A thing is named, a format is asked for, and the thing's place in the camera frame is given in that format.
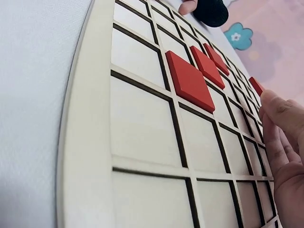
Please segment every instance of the black object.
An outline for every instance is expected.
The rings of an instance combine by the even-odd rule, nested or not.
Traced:
[[[228,9],[222,0],[198,0],[193,16],[210,27],[219,27],[228,19]]]

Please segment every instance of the finger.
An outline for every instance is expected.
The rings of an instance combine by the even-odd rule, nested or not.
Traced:
[[[263,121],[264,114],[265,110],[263,109],[263,107],[260,107],[260,109],[258,110],[258,117],[260,118],[260,121]]]
[[[284,132],[287,140],[289,141],[290,145],[292,146],[294,152],[296,152],[297,154],[299,154],[299,144],[298,142],[288,133]]]
[[[292,146],[290,145],[287,137],[285,136],[282,129],[279,129],[280,139],[286,156],[290,162],[299,162],[302,163],[300,156],[293,150]]]
[[[185,0],[179,8],[179,13],[181,15],[186,15],[193,12],[198,5],[198,0]]]
[[[263,116],[263,133],[269,165],[275,177],[280,168],[289,163],[289,160],[281,144],[279,128],[267,114]]]
[[[271,90],[261,94],[262,107],[269,118],[299,143],[304,139],[304,109],[285,101]]]

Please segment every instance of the white fabric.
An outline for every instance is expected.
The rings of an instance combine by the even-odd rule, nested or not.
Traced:
[[[90,0],[0,1],[0,227],[56,226],[58,130]]]

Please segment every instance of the wooden tile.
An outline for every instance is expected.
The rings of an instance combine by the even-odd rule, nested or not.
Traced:
[[[215,66],[214,62],[210,58],[208,58],[204,53],[198,50],[195,46],[191,46],[190,50],[193,53],[194,59],[201,73],[211,82],[216,84],[218,87],[224,89],[225,84],[223,82],[223,79],[219,75],[219,71]]]
[[[229,71],[226,67],[226,64],[224,63],[222,57],[216,53],[216,51],[210,47],[207,43],[204,43],[204,48],[206,49],[208,55],[210,56],[210,58],[213,60],[213,62],[215,63],[215,65],[225,73],[225,75],[229,75]]]
[[[215,106],[203,74],[172,51],[167,51],[166,57],[176,94],[207,112],[213,113]]]
[[[251,77],[249,78],[249,82],[251,83],[252,87],[255,89],[256,93],[261,96],[264,87],[262,87],[261,84],[259,84],[259,82],[254,78],[254,77]]]

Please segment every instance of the game board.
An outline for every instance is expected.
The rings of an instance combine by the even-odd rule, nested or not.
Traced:
[[[259,96],[170,5],[93,1],[64,105],[59,227],[278,227]]]

